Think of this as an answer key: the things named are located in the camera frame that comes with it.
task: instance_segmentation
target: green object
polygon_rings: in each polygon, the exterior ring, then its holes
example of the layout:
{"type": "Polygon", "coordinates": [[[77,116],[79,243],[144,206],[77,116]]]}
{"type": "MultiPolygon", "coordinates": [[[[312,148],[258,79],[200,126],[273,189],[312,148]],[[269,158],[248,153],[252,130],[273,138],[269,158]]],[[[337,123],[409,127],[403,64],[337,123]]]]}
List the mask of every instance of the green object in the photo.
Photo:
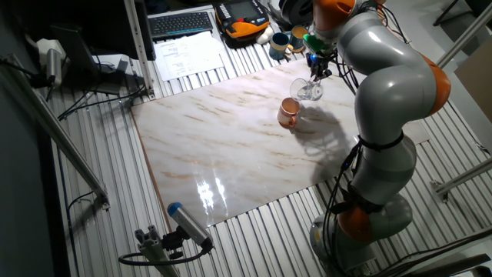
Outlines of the green object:
{"type": "Polygon", "coordinates": [[[317,39],[314,35],[306,34],[304,35],[304,40],[306,41],[306,45],[312,50],[314,53],[321,51],[324,48],[324,43],[317,39]]]}

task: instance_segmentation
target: clear glass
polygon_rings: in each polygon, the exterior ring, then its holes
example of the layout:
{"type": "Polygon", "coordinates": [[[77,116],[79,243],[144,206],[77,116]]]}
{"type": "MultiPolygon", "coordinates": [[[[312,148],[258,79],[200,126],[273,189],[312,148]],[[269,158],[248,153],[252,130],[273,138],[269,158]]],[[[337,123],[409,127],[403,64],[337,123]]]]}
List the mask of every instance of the clear glass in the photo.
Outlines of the clear glass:
{"type": "Polygon", "coordinates": [[[321,81],[314,82],[314,76],[306,81],[302,78],[295,79],[291,85],[291,97],[296,101],[317,101],[323,96],[321,81]]]}

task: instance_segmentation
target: black keyboard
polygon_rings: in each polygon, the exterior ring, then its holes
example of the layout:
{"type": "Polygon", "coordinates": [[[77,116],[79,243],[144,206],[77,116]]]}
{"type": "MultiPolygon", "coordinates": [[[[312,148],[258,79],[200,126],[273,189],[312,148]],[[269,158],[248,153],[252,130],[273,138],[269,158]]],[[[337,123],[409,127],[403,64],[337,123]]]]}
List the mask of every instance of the black keyboard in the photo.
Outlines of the black keyboard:
{"type": "Polygon", "coordinates": [[[152,38],[190,35],[212,30],[207,12],[192,12],[150,18],[152,38]]]}

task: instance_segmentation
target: document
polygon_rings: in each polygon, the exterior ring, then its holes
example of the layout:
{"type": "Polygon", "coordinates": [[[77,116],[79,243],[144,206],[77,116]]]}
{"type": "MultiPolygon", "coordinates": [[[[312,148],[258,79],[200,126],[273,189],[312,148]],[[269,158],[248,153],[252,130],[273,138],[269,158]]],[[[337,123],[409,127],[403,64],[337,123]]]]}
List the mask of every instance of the document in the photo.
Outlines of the document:
{"type": "Polygon", "coordinates": [[[205,72],[224,66],[219,55],[224,49],[210,32],[154,45],[155,62],[162,81],[205,72]]]}

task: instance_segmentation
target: marble board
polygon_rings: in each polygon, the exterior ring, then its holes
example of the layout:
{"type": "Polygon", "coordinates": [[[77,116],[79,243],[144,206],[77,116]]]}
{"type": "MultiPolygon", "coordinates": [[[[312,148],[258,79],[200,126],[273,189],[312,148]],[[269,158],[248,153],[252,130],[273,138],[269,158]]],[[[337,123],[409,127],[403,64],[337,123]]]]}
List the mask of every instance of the marble board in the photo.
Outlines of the marble board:
{"type": "MultiPolygon", "coordinates": [[[[323,97],[301,102],[298,125],[277,112],[305,61],[289,62],[131,108],[164,208],[181,202],[213,225],[334,177],[358,134],[354,96],[341,78],[323,97]]],[[[419,122],[405,126],[428,140],[419,122]]]]}

